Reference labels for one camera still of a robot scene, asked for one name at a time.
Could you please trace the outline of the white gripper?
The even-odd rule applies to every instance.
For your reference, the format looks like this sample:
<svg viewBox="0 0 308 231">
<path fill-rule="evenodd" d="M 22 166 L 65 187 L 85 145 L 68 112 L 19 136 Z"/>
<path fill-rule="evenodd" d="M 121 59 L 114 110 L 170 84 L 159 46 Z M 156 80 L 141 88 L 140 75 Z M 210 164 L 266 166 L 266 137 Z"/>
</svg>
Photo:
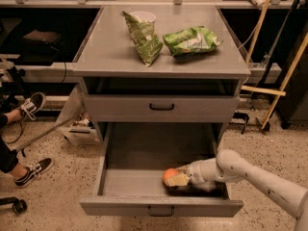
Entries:
<svg viewBox="0 0 308 231">
<path fill-rule="evenodd" d="M 218 176 L 217 161 L 215 158 L 208 160 L 194 161 L 189 165 L 184 165 L 176 168 L 179 173 L 166 177 L 165 184 L 168 187 L 184 187 L 187 186 L 191 180 L 194 185 L 205 184 L 208 182 L 215 182 Z"/>
</svg>

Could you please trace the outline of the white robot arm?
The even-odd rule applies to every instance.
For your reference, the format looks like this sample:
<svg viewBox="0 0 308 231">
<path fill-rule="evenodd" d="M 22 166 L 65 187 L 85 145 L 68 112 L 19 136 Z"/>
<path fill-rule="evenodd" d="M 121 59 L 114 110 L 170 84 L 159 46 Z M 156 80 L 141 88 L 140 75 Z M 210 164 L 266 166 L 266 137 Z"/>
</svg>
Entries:
<svg viewBox="0 0 308 231">
<path fill-rule="evenodd" d="M 163 174 L 168 187 L 200 186 L 206 192 L 216 182 L 245 180 L 295 218 L 295 231 L 308 231 L 308 190 L 260 167 L 254 166 L 239 153 L 221 150 L 216 158 L 194 161 L 169 168 Z"/>
</svg>

